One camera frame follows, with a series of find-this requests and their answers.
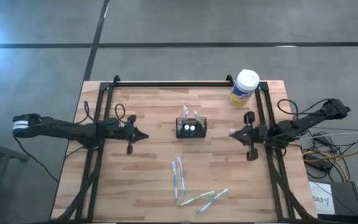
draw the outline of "concrete floor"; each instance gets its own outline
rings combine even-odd
[[[0,0],[0,44],[92,43],[102,5],[103,0]],[[111,0],[100,40],[350,41],[358,41],[358,1],[353,0]],[[0,145],[20,151],[11,134],[14,115],[73,119],[90,51],[0,49]],[[123,80],[222,80],[243,68],[264,80],[284,80],[289,98],[300,108],[340,98],[352,109],[349,116],[321,126],[358,129],[358,47],[99,49],[90,80],[114,75]],[[333,137],[337,144],[357,139]],[[67,141],[37,137],[22,142],[59,176]],[[358,155],[347,163],[358,187]],[[34,161],[12,161],[0,190],[0,223],[48,220],[56,189]]]

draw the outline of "light blue pen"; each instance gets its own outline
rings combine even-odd
[[[178,200],[178,187],[177,187],[177,170],[175,168],[175,162],[171,162],[173,171],[173,191],[175,192],[175,201]]]
[[[197,214],[200,214],[201,212],[203,212],[204,210],[206,210],[209,206],[211,206],[215,200],[221,196],[222,194],[226,194],[229,191],[229,189],[224,189],[221,193],[217,194],[215,197],[213,197],[207,204],[205,204],[204,206],[202,206],[198,211]]]
[[[181,164],[180,157],[177,156],[177,162],[179,166],[179,172],[180,172],[180,182],[181,182],[181,189],[183,191],[183,194],[186,195],[186,188],[185,188],[185,172],[183,171],[183,166]]]

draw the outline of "sticker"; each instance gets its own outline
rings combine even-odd
[[[309,181],[317,214],[335,215],[331,185]]]
[[[13,126],[20,125],[20,124],[29,125],[29,122],[28,121],[15,121],[15,123],[13,123]]]
[[[24,128],[28,128],[28,127],[29,127],[28,125],[18,124],[18,125],[13,126],[13,130],[15,130],[15,129],[24,129]]]

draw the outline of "pen holder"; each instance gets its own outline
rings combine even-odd
[[[181,129],[178,130],[178,125],[180,125],[182,121],[182,118],[177,118],[176,122],[176,130],[177,130],[177,138],[205,138],[206,136],[206,118],[200,118],[200,121],[204,124],[204,129],[202,125],[199,124],[199,122],[194,118],[188,118],[186,119],[185,123],[182,125]],[[196,129],[194,131],[185,130],[185,125],[194,126]]]

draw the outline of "wooden table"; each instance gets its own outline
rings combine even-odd
[[[76,121],[85,117],[85,100],[89,103],[91,114],[94,113],[99,84],[84,82]],[[277,122],[291,119],[290,115],[277,108],[278,100],[287,98],[284,82],[268,81],[268,85]],[[277,221],[264,148],[255,145],[259,149],[259,158],[249,162],[246,159],[248,147],[227,136],[230,129],[244,126],[242,117],[247,111],[252,110],[258,114],[255,96],[246,107],[235,108],[229,102],[230,91],[229,87],[115,88],[111,108],[116,103],[123,103],[127,114],[137,115],[137,127],[150,135],[150,138],[137,142],[130,156],[126,154],[127,142],[112,139],[106,141],[93,221]],[[205,139],[175,137],[175,118],[182,114],[182,105],[189,108],[191,115],[193,110],[197,110],[201,116],[207,117],[208,132]],[[289,105],[283,109],[289,111]],[[268,118],[267,109],[264,108],[264,111]],[[114,109],[110,111],[110,117],[115,117]],[[258,124],[259,118],[256,117],[254,125]],[[67,153],[78,147],[79,143],[71,142]],[[186,198],[210,190],[220,192],[229,189],[229,193],[199,215],[195,212],[208,202],[207,199],[178,208],[173,196],[170,167],[176,154],[180,155],[185,171]],[[78,193],[85,157],[84,150],[66,159],[52,218],[58,217]],[[299,148],[288,147],[284,161],[291,190],[307,211],[316,216]],[[284,216],[287,217],[282,192],[280,197]],[[89,195],[85,199],[84,214],[88,209],[88,200]]]

